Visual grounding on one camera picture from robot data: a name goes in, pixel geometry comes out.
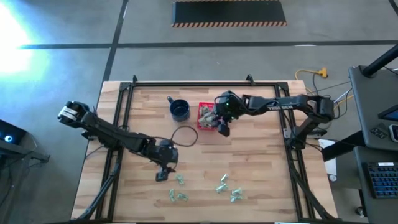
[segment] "blue mug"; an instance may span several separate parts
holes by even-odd
[[[170,102],[170,113],[174,121],[182,122],[189,119],[191,111],[188,102],[181,99],[173,100],[171,96],[168,96],[167,100]]]

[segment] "red basket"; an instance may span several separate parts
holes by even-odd
[[[208,131],[212,131],[212,130],[216,130],[217,127],[211,127],[211,128],[207,128],[207,127],[202,127],[199,123],[199,119],[200,119],[200,109],[204,106],[207,106],[209,109],[213,109],[214,107],[214,103],[204,103],[204,102],[199,102],[199,107],[198,107],[198,119],[197,119],[197,128],[200,130],[208,130]]]

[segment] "gray floor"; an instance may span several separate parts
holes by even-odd
[[[172,0],[130,0],[120,43],[207,41],[394,40],[398,17],[388,1],[281,0],[287,27],[172,29]],[[31,169],[10,223],[50,223],[70,218],[87,146],[81,130],[56,117],[68,100],[95,105],[109,49],[13,50],[18,44],[111,43],[122,0],[0,1],[0,119],[31,132],[38,151],[50,162]],[[318,89],[348,81],[348,68],[366,65],[390,45],[324,47],[218,47],[118,49],[110,80],[288,80],[298,69],[328,69]],[[398,67],[394,61],[391,67]],[[311,75],[300,76],[310,88]],[[336,98],[349,84],[322,92]],[[359,129],[354,100],[348,113],[334,121],[328,138],[342,139]],[[350,162],[338,160],[339,169]],[[365,222],[353,209],[355,191],[332,185],[340,218]]]

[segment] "wooden tabletop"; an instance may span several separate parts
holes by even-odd
[[[305,94],[303,81],[287,81],[290,94]],[[112,123],[120,82],[105,82],[98,103],[98,116]],[[131,131],[151,136],[171,137],[180,125],[196,128],[199,102],[212,102],[230,89],[237,95],[275,97],[271,87],[139,87],[129,117]],[[166,97],[187,100],[191,107],[189,121],[171,119]],[[295,111],[300,124],[306,116]],[[114,222],[274,222],[297,221],[289,179],[289,170],[276,111],[261,116],[242,116],[230,124],[226,138],[217,131],[198,130],[198,141],[192,147],[178,147],[177,173],[166,182],[156,182],[158,171],[153,162],[128,151],[124,152]],[[195,138],[192,130],[181,129],[175,142],[189,144]],[[90,142],[87,153],[99,146]],[[314,148],[303,150],[310,188],[320,203],[336,216],[322,155]],[[92,154],[84,163],[72,218],[81,215],[98,193],[103,175],[106,149]],[[182,174],[185,185],[175,175]],[[231,203],[231,191],[216,193],[220,179],[228,174],[229,189],[242,188],[243,200]],[[169,190],[189,196],[187,202],[171,202]],[[301,194],[303,208],[305,201]],[[104,216],[108,211],[105,203]]]

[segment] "black mat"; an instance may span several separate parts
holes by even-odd
[[[172,27],[286,26],[282,5],[276,0],[177,1]]]

